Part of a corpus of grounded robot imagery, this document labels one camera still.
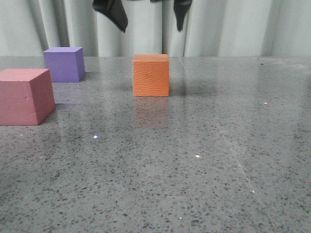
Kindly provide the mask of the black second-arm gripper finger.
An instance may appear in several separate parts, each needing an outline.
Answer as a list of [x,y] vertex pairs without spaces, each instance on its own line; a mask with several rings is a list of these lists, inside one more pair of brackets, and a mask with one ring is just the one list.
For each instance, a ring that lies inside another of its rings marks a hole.
[[177,30],[183,30],[185,16],[190,9],[192,0],[174,0],[173,10],[176,17]]
[[128,18],[121,0],[94,0],[92,7],[109,18],[122,32],[126,31]]

